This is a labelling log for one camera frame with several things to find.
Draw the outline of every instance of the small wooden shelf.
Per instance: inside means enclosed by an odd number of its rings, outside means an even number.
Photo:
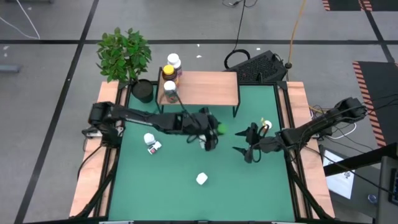
[[[157,102],[170,105],[163,89],[164,80],[159,73]],[[238,106],[239,90],[236,72],[183,72],[178,81],[178,95],[185,105]]]

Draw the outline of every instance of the gray floor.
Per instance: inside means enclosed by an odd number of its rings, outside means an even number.
[[[55,0],[54,4],[22,4],[42,39],[78,40],[92,2]],[[259,0],[254,8],[245,9],[240,38],[290,39],[300,3]],[[150,40],[233,40],[240,14],[241,6],[227,8],[221,5],[221,0],[99,0],[87,39],[100,39],[103,32],[111,32],[119,26],[124,30],[130,27],[140,30]],[[17,4],[0,1],[0,16],[26,34],[34,35]],[[395,22],[398,12],[373,12],[373,16],[386,40],[398,39]],[[0,21],[0,40],[24,39]],[[376,40],[376,36],[364,12],[326,12],[321,0],[308,0],[296,39]],[[159,66],[171,52],[181,56],[185,70],[223,70],[224,57],[232,48],[231,44],[151,45],[153,61],[143,78],[155,80]],[[238,48],[248,50],[252,56],[266,50],[278,53],[285,60],[289,55],[289,46],[285,44],[245,44]],[[398,59],[398,45],[388,48]],[[0,44],[0,63],[23,65],[19,74],[0,75],[0,103],[3,105],[0,110],[1,223],[14,223],[75,50],[74,44]],[[96,50],[96,45],[84,45],[25,222],[68,217],[76,172],[83,157],[80,131],[87,127],[90,105],[96,100],[104,80],[94,65],[98,61]],[[234,55],[230,64],[243,60],[242,55]],[[290,79],[304,82],[311,105],[329,108],[348,96],[363,100],[351,64],[353,60],[386,62],[379,45],[295,45]],[[368,119],[359,122],[350,137],[376,148]],[[338,141],[361,151],[369,150],[345,138]],[[347,156],[358,153],[328,140],[322,144]],[[333,203],[333,206],[341,220],[370,221],[369,217],[344,205]]]

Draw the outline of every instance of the green table surface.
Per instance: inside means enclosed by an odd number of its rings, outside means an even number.
[[[235,118],[231,106],[209,106],[227,125],[216,149],[206,152],[187,136],[167,135],[149,126],[127,123],[111,199],[109,220],[213,220],[294,221],[292,199],[283,152],[263,154],[259,163],[247,164],[232,147],[248,147],[234,134],[261,118],[272,122],[268,135],[280,130],[273,86],[240,86],[241,105]],[[155,102],[143,104],[133,96],[129,107],[156,111]],[[190,113],[203,106],[187,105]],[[178,112],[177,105],[164,112]],[[145,133],[162,147],[147,151]],[[208,180],[199,185],[204,172]]]

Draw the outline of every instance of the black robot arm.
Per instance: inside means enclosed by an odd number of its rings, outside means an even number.
[[[199,113],[162,113],[154,114],[135,109],[129,109],[111,102],[94,103],[88,118],[88,123],[103,134],[103,141],[120,141],[118,131],[113,124],[117,121],[129,121],[152,126],[166,134],[205,135],[206,150],[213,149],[210,144],[214,139],[214,129],[219,122],[211,115],[208,108],[202,108]]]
[[[283,129],[275,134],[275,137],[260,136],[257,132],[257,125],[252,123],[247,130],[236,133],[238,136],[245,136],[246,142],[249,143],[250,148],[242,151],[242,149],[235,148],[245,156],[245,161],[249,155],[246,153],[253,152],[254,149],[261,150],[268,153],[273,151],[280,151],[282,149],[300,149],[305,146],[308,141],[316,133],[323,131],[326,128],[335,126],[340,122],[355,123],[362,120],[366,116],[366,108],[358,99],[352,97],[341,100],[334,108],[328,110],[325,114],[313,119],[312,121],[303,124],[298,128]]]

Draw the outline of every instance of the green plant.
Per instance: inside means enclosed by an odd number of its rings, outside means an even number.
[[[108,77],[108,82],[138,81],[138,76],[147,71],[147,63],[152,60],[147,41],[139,31],[133,32],[130,28],[126,33],[127,36],[122,35],[117,27],[114,34],[104,33],[98,43],[97,54],[101,65],[96,64],[101,74]]]

